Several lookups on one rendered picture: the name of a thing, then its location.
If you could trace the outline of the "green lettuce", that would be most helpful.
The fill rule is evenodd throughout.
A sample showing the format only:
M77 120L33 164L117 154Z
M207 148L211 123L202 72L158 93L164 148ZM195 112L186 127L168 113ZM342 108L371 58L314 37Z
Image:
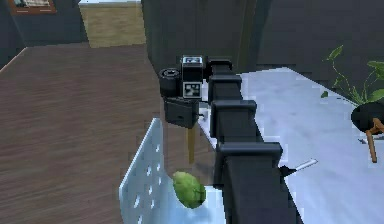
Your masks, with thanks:
M172 181L176 197L184 207L196 209L205 202L205 186L195 176L177 171L172 175Z

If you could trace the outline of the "house plant in black pot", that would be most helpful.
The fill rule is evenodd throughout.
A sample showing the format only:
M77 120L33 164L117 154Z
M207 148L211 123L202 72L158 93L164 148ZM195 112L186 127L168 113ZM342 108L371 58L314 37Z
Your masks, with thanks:
M362 91L358 92L357 88L351 85L347 77L336 67L336 58L343 52L343 48L343 45L334 48L325 58L336 73L332 87L341 90L350 98L350 103L354 106L350 115L351 121L360 132L365 134L371 162L377 163L374 136L384 134L384 105L380 103L380 100L384 99L384 88L368 93L368 87L376 81L384 81L384 62L369 61L367 63L372 71L364 80Z

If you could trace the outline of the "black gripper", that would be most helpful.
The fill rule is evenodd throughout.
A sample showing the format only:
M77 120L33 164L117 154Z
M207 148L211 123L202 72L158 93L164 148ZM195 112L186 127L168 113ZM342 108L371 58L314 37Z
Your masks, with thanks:
M166 68L157 74L167 123L191 129L199 118L199 101L183 97L181 73Z

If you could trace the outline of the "black handled silver knife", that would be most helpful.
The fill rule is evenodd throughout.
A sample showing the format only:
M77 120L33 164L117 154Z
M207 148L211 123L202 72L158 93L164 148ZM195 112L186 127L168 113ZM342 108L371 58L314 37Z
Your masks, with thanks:
M280 174L281 174L282 177L287 177L287 176L289 176L289 175L291 175L291 174L293 174L293 173L295 173L297 171L300 171L300 170L308 168L308 167L310 167L312 165L315 165L316 163L317 163L316 159L310 159L310 160L308 160L308 161L298 165L295 168L289 168L287 166L281 166L279 168L279 171L280 171Z

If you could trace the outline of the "pale blue perforated chair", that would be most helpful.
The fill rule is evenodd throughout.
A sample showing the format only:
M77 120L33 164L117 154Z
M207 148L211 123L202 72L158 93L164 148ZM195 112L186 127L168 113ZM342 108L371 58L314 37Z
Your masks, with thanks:
M177 199L164 167L162 121L153 118L119 186L123 224L226 224L222 192L205 189L196 209Z

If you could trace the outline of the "brown framed picture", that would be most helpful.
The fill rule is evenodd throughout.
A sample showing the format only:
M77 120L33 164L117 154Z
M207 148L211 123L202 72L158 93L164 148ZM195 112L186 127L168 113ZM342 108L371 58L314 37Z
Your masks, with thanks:
M14 15L55 14L53 0L7 0Z

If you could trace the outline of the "white marble table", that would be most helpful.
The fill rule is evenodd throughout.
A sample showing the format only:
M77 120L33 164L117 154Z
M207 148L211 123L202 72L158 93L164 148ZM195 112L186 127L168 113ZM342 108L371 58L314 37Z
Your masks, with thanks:
M305 224L384 224L384 137L373 163L351 122L354 109L334 92L287 68L243 73L241 92L257 103L267 142L283 148L282 165L316 164L286 178Z

